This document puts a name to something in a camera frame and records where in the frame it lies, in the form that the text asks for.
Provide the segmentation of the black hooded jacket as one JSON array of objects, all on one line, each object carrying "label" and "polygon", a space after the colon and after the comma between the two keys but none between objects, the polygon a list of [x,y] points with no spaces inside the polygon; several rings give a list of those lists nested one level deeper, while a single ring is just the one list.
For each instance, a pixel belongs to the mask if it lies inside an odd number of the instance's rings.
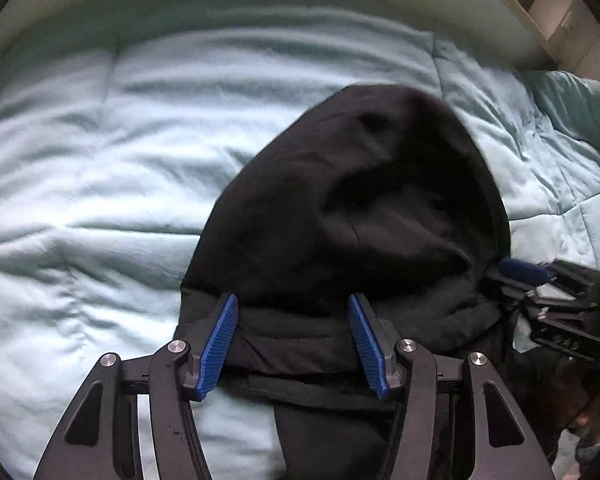
[{"label": "black hooded jacket", "polygon": [[[273,404],[287,479],[547,479],[514,401],[500,192],[444,103],[352,86],[311,108],[230,182],[181,284],[176,336],[227,292],[230,388]],[[368,386],[347,320],[362,294],[405,386]]]}]

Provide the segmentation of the teal pillow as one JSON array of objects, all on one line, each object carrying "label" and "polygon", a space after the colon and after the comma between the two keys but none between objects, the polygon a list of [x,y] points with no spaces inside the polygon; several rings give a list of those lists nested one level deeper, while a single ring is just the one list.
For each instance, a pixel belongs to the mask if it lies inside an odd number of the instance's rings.
[{"label": "teal pillow", "polygon": [[524,70],[521,76],[556,130],[600,152],[600,81],[564,70]]}]

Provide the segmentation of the light teal bed comforter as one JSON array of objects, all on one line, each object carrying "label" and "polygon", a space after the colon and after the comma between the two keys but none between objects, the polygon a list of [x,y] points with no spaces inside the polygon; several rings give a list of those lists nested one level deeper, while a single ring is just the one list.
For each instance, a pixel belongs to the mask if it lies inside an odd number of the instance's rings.
[{"label": "light teal bed comforter", "polygon": [[91,0],[0,56],[0,461],[34,475],[105,352],[172,335],[230,179],[349,84],[448,102],[524,259],[600,268],[600,152],[556,130],[523,70],[379,0]]}]

